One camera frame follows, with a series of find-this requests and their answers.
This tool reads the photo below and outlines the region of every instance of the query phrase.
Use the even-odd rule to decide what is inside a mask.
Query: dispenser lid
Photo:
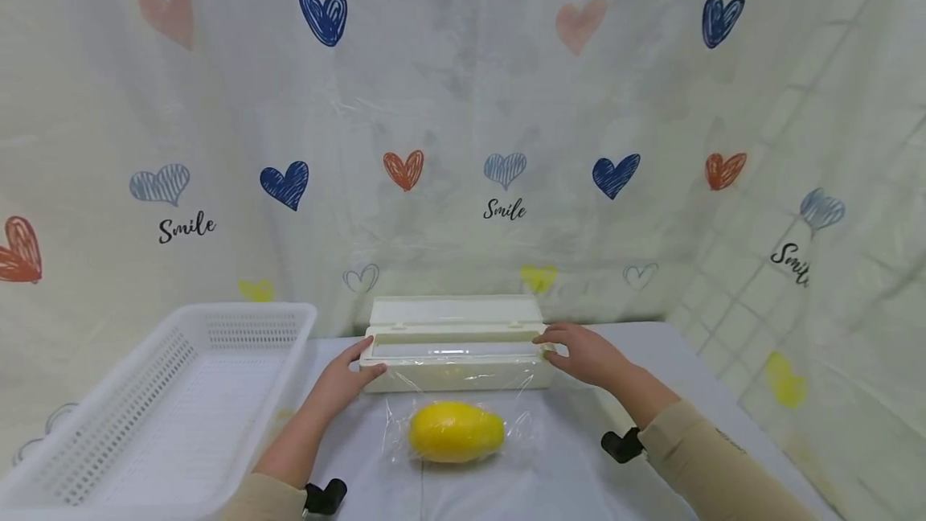
[[[371,326],[543,324],[534,296],[376,297]]]

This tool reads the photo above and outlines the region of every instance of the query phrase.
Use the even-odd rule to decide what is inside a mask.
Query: yellow heart
[[[806,382],[802,377],[793,374],[791,363],[780,352],[768,355],[765,377],[775,400],[778,400],[781,406],[797,408],[808,394]]]
[[[249,302],[273,302],[273,283],[269,280],[238,280],[238,291],[244,296],[244,300]]]
[[[536,269],[532,265],[522,266],[522,281],[535,294],[543,294],[549,290],[555,279],[555,266],[547,265],[541,269]]]

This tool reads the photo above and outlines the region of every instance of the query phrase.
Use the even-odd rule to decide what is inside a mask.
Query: black clamp
[[[333,478],[328,481],[328,486],[324,489],[318,489],[318,486],[310,483],[305,485],[305,492],[309,496],[305,497],[305,509],[302,512],[303,519],[307,515],[324,515],[330,517],[338,511],[341,502],[347,495],[347,484],[340,478]]]
[[[639,434],[640,429],[636,428],[636,426],[628,430],[623,438],[616,432],[609,430],[601,438],[601,448],[604,449],[605,453],[611,455],[612,459],[624,465],[644,452],[644,447],[637,438]]]

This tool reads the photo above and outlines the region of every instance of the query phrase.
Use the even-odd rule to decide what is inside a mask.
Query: finger
[[[568,356],[558,355],[558,353],[554,351],[544,351],[543,357],[547,359],[547,362],[549,362],[550,364],[553,364],[554,367],[562,370],[563,372],[567,372],[567,369],[569,367],[569,357]]]
[[[553,324],[547,326],[547,330],[572,330],[575,326],[572,322],[553,322]]]
[[[373,367],[360,367],[360,371],[357,374],[360,386],[365,387],[370,384],[370,382],[386,374],[386,365],[374,364]]]
[[[547,330],[534,340],[534,344],[554,343],[568,347],[569,333],[565,330]]]
[[[365,351],[367,346],[370,346],[372,342],[373,337],[367,336],[366,338],[360,340],[359,343],[349,345],[345,351],[338,355],[338,358],[340,358],[342,361],[346,361],[347,363],[358,361],[360,360],[360,353]]]

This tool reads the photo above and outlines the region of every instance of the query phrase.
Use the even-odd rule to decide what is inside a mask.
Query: pink heart
[[[579,56],[607,11],[608,0],[591,0],[582,10],[572,3],[564,4],[556,13],[556,34],[572,54]]]
[[[138,8],[153,29],[193,51],[193,1],[138,0]]]

